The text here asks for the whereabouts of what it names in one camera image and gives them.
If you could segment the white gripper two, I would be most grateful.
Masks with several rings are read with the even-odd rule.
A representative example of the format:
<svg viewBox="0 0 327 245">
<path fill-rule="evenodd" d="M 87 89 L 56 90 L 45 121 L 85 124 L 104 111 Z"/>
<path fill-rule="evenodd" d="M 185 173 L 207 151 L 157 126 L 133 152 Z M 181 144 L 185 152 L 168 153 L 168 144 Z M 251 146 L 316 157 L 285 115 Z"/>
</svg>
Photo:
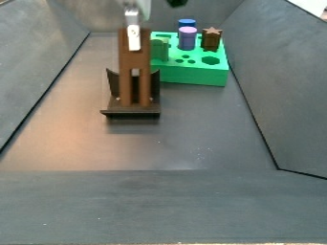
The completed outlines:
<svg viewBox="0 0 327 245">
<path fill-rule="evenodd" d="M 123 0 L 127 21 L 128 44 L 131 51 L 140 50 L 139 16 L 147 21 L 151 16 L 152 0 Z"/>
</svg>

